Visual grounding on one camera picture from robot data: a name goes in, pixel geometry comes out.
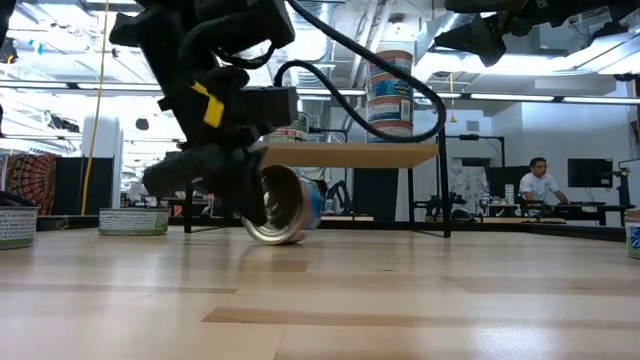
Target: white column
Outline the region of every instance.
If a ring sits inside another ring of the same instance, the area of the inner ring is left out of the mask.
[[[91,112],[84,118],[82,128],[82,156],[88,158],[93,133],[95,113]],[[113,180],[111,182],[111,207],[120,207],[120,186],[122,180],[122,161],[124,151],[124,131],[120,118],[113,114],[100,114],[96,133],[93,158],[113,158]]]

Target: black table leg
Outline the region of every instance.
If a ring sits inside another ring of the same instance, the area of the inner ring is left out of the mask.
[[[440,186],[442,192],[442,225],[444,237],[451,237],[451,199],[449,199],[449,163],[447,160],[447,134],[444,127],[438,133],[438,150],[440,160]]]
[[[598,225],[607,226],[607,212],[598,208]]]
[[[186,192],[182,216],[184,216],[184,232],[191,234],[191,221],[193,220],[193,183],[191,181],[187,183]]]
[[[413,229],[416,223],[415,204],[413,199],[413,169],[407,169],[407,183],[407,186],[409,187],[409,224],[411,225],[411,229]]]

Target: black monitor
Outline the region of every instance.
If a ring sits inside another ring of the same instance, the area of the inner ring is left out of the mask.
[[[528,166],[506,166],[487,169],[487,181],[491,196],[504,197],[504,186],[515,186],[516,192],[520,191],[520,180],[531,170]]]
[[[613,187],[612,159],[569,159],[567,169],[569,187]]]

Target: wall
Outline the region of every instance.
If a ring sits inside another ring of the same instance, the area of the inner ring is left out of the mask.
[[[624,84],[609,96],[627,96]],[[587,190],[568,188],[567,159],[611,158],[617,166],[619,161],[633,158],[629,122],[627,106],[523,103],[495,116],[493,131],[506,138],[508,166],[527,165],[533,157],[544,157],[549,173],[569,200],[591,201]],[[594,201],[618,204],[618,184],[615,180],[613,189],[592,189]],[[550,195],[547,202],[557,200]],[[607,220],[610,225],[619,225],[615,214],[609,214]]]
[[[485,117],[480,110],[456,110],[455,117],[458,120],[457,123],[447,123],[448,135],[460,135],[468,134],[466,131],[466,122],[469,120],[480,122],[479,135],[491,135],[492,133],[492,119]],[[342,108],[331,108],[331,124],[334,128],[339,128],[342,125],[342,121],[345,116],[345,111]],[[418,134],[430,129],[435,123],[435,114],[432,111],[416,111],[414,113],[414,134]],[[366,132],[360,125],[354,123],[349,133],[349,142],[365,142]],[[457,139],[448,139],[448,158],[449,162],[452,162],[455,158],[461,157],[486,157],[493,158],[500,163],[500,152],[496,151],[500,149],[500,143],[498,141],[492,141],[491,144],[486,141],[478,142],[462,142]],[[344,178],[344,171],[342,169],[332,169],[331,182],[335,183]],[[428,200],[431,195],[437,193],[437,172],[436,161],[428,161],[414,169],[414,198],[416,201]],[[348,187],[351,194],[353,194],[353,172],[348,171]],[[409,220],[409,201],[407,190],[407,171],[401,170],[398,178],[398,199],[396,206],[396,220],[408,221]],[[417,221],[424,220],[424,210],[417,210],[415,213]]]

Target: wooden floor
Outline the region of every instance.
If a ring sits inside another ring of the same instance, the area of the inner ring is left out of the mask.
[[[640,359],[640,261],[527,234],[38,234],[0,251],[0,359]]]

